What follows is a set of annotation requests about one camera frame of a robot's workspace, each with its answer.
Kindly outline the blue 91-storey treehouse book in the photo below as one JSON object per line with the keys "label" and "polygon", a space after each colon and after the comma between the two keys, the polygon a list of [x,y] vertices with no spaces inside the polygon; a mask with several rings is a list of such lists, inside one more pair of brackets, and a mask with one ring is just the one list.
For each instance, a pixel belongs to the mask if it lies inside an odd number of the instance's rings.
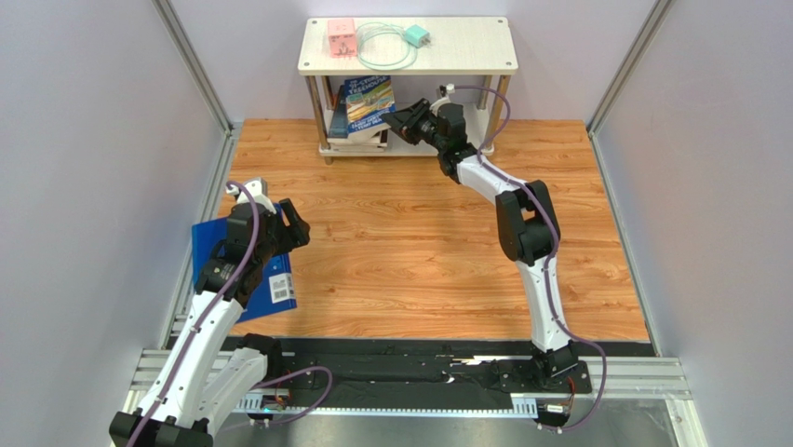
{"label": "blue 91-storey treehouse book", "polygon": [[364,107],[374,108],[374,102],[393,96],[392,79],[389,75],[369,75],[343,81],[347,112],[350,123],[364,115]]}

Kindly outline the dark nineteen eighty-four book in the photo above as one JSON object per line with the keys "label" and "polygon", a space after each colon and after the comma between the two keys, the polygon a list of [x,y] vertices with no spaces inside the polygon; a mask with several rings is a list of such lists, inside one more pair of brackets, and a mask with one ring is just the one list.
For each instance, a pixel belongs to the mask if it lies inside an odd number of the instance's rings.
{"label": "dark nineteen eighty-four book", "polygon": [[329,139],[346,139],[348,137],[348,115],[344,85],[340,85],[336,94],[333,113],[328,127],[328,137]]}

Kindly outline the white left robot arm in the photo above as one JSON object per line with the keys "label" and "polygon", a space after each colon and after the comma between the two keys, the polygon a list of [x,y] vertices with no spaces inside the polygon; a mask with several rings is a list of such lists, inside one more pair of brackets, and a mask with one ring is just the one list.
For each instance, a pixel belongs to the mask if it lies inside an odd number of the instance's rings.
{"label": "white left robot arm", "polygon": [[289,253],[310,240],[309,224],[288,198],[241,197],[231,214],[207,226],[214,247],[203,257],[182,332],[137,408],[109,427],[116,446],[211,446],[238,402],[284,369],[279,340],[249,333],[211,377],[230,330],[249,304],[266,315],[297,305]]}

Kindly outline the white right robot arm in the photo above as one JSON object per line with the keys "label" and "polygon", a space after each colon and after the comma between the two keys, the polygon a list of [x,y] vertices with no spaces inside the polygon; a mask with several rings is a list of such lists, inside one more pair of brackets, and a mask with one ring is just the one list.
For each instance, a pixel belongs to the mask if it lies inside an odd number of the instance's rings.
{"label": "white right robot arm", "polygon": [[518,269],[531,313],[530,377],[544,389],[564,384],[578,356],[561,306],[556,260],[560,230],[545,183],[528,183],[493,165],[468,140],[460,104],[432,108],[420,100],[383,114],[383,122],[404,142],[435,148],[447,177],[493,204],[500,246]]}

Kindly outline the light blue treehouse book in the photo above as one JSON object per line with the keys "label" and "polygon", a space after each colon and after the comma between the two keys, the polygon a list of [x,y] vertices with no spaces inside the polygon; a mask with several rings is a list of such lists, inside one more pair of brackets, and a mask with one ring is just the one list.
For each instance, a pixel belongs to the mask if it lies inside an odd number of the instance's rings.
{"label": "light blue treehouse book", "polygon": [[362,154],[377,154],[383,153],[386,149],[380,145],[339,145],[332,144],[329,150],[335,153],[352,154],[353,156],[361,156]]}

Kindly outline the dark three days book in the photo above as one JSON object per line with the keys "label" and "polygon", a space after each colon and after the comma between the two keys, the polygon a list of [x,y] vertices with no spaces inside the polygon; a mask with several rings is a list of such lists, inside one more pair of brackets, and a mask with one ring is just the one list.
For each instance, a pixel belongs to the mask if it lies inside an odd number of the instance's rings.
{"label": "dark three days book", "polygon": [[374,108],[364,107],[364,115],[350,123],[348,115],[348,137],[346,139],[329,139],[330,144],[339,145],[382,145],[385,141],[383,134],[388,131],[388,125],[381,118],[383,113],[394,112],[395,102],[393,96],[374,102]]}

